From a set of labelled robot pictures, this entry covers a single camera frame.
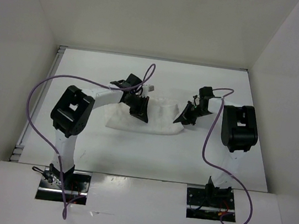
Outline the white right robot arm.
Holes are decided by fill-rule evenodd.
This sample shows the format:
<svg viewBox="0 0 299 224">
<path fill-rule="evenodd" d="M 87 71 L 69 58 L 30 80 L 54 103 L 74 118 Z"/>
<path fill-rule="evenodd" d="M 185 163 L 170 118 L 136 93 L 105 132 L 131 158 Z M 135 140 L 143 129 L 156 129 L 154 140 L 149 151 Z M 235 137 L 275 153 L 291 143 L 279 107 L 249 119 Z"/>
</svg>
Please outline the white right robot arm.
<svg viewBox="0 0 299 224">
<path fill-rule="evenodd" d="M 199 94 L 193 97 L 194 101 L 189 101 L 185 109 L 173 121 L 183 125 L 194 125 L 197 118 L 210 114 L 216 115 L 202 149 L 204 162 L 216 170 L 205 185 L 203 198 L 209 206 L 216 206 L 223 198 L 230 197 L 232 191 L 231 181 L 235 179 L 239 160 L 258 141 L 254 107 L 251 105 L 226 104 L 225 96 L 217 97 L 214 95 L 214 91 L 209 86 L 200 88 Z M 220 167 L 208 161 L 205 154 L 206 146 L 219 119 L 222 119 L 221 142 L 226 148 L 226 154 Z"/>
</svg>

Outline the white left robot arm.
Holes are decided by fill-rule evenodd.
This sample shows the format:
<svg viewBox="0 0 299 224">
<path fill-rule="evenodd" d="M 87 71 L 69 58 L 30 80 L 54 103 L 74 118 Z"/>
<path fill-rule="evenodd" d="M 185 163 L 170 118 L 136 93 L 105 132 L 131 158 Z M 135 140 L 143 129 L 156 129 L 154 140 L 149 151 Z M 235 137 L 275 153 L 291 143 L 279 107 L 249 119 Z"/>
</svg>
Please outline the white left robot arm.
<svg viewBox="0 0 299 224">
<path fill-rule="evenodd" d="M 129 107 L 131 116 L 148 123 L 148 93 L 154 91 L 154 86 L 141 83 L 141 79 L 130 74 L 125 80 L 110 82 L 107 88 L 82 90 L 71 85 L 65 90 L 50 115 L 57 151 L 49 166 L 48 182 L 61 189 L 72 184 L 77 136 L 85 129 L 94 109 L 124 103 Z"/>
</svg>

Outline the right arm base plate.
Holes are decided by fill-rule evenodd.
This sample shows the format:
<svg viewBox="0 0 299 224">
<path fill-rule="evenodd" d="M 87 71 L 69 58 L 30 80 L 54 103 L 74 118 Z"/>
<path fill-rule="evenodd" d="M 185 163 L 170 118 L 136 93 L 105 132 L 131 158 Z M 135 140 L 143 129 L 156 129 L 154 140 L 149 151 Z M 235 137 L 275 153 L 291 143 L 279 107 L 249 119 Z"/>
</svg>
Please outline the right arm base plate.
<svg viewBox="0 0 299 224">
<path fill-rule="evenodd" d="M 186 218 L 219 221 L 224 215 L 223 222 L 236 221 L 233 192 L 228 197 L 207 198 L 201 186 L 188 186 L 186 191 Z"/>
</svg>

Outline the white pleated skirt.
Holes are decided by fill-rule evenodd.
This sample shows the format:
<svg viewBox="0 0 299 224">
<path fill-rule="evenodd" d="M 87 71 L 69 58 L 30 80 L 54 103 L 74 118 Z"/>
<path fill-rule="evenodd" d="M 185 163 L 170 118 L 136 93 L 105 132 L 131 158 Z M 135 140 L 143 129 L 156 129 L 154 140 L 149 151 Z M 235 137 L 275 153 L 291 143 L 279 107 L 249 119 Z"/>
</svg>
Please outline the white pleated skirt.
<svg viewBox="0 0 299 224">
<path fill-rule="evenodd" d="M 130 115 L 124 103 L 104 106 L 105 126 L 115 130 L 138 132 L 150 135 L 177 135 L 184 130 L 181 123 L 174 123 L 180 115 L 182 104 L 168 98 L 149 98 L 148 122 Z"/>
</svg>

